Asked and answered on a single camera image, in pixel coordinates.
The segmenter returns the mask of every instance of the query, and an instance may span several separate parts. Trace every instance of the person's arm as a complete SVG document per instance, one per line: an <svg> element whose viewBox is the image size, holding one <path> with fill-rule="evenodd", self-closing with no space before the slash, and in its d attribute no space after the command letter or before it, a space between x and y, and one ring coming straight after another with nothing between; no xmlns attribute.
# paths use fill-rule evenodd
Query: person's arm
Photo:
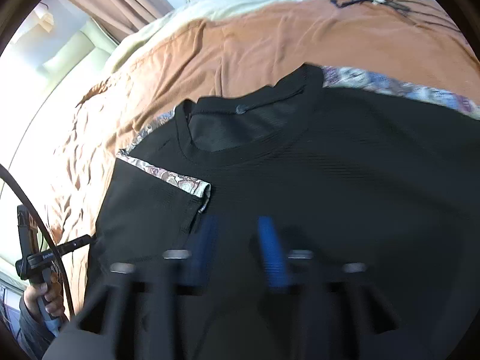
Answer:
<svg viewBox="0 0 480 360"><path fill-rule="evenodd" d="M52 288L47 292L47 285L28 286L20 299L20 332L19 344L33 360L40 360L55 336L47 329L42 321L37 298L45 295L49 302L46 311L52 316L61 316L66 320L61 295L62 285L58 282L56 273L52 273Z"/></svg>

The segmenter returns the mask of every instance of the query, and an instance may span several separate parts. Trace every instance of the finger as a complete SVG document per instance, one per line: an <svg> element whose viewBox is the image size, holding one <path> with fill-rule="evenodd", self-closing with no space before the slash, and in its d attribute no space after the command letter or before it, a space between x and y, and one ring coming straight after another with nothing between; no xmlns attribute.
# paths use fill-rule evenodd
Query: finger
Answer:
<svg viewBox="0 0 480 360"><path fill-rule="evenodd" d="M57 281L59 280L57 272L52 271L52 274L50 275L50 280L52 283L57 283Z"/></svg>
<svg viewBox="0 0 480 360"><path fill-rule="evenodd" d="M28 286L23 293L23 300L25 303L33 303L37 301L37 298L44 295L47 292L47 284L34 284Z"/></svg>
<svg viewBox="0 0 480 360"><path fill-rule="evenodd" d="M65 313L65 306L62 305L58 310L50 313L52 317L61 317Z"/></svg>
<svg viewBox="0 0 480 360"><path fill-rule="evenodd" d="M62 285L60 283L52 283L49 292L45 294L45 300L47 302L52 302L52 300L54 300L57 296L60 295L61 291Z"/></svg>
<svg viewBox="0 0 480 360"><path fill-rule="evenodd" d="M45 306L45 310L47 313L52 314L57 310L63 307L63 297L59 296L55 298L55 300Z"/></svg>

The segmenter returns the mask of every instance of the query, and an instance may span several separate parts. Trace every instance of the black t-shirt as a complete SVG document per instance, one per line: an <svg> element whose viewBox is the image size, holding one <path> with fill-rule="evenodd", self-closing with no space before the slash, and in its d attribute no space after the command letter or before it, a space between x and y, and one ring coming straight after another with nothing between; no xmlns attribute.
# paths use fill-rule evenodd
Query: black t-shirt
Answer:
<svg viewBox="0 0 480 360"><path fill-rule="evenodd" d="M238 99L186 100L129 153L209 183L208 202L117 159L89 282L114 262L147 265L217 218L208 286L180 300L188 359L288 358L294 299L268 292L257 253L265 216L289 249L365 264L436 359L479 309L479 122L322 83L304 65Z"/></svg>

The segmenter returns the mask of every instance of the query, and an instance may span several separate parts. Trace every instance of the crew neckline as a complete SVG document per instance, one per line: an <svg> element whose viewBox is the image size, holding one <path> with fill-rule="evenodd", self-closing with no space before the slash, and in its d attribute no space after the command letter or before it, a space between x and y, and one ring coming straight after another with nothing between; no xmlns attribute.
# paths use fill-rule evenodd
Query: crew neckline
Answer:
<svg viewBox="0 0 480 360"><path fill-rule="evenodd" d="M184 157L202 167L234 165L268 155L291 142L308 128L309 118L318 96L321 95L322 87L322 68L303 64L282 78L275 86L262 87L246 96L234 99L213 96L200 98L192 115L209 112L212 106L219 114L239 115L295 95L299 97L296 111L284 126L248 143L219 151L206 151L195 146L187 121L186 102L188 100L185 100L175 110L178 149Z"/></svg>

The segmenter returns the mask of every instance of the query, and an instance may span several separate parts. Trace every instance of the orange blanket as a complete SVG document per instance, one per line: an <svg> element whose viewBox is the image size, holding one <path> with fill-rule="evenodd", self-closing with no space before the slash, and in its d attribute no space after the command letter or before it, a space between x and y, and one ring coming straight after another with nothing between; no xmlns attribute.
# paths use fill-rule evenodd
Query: orange blanket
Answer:
<svg viewBox="0 0 480 360"><path fill-rule="evenodd" d="M445 17L435 8L410 6ZM186 98L242 96L308 62L380 72L480 104L480 64L462 35L444 27L453 27L448 21L410 16L371 3L339 9L329 0L309 0L189 23L92 88L76 107L53 160L47 216L54 238L66 242L95 233L116 151ZM87 252L84 247L64 259L76 310L83 304Z"/></svg>

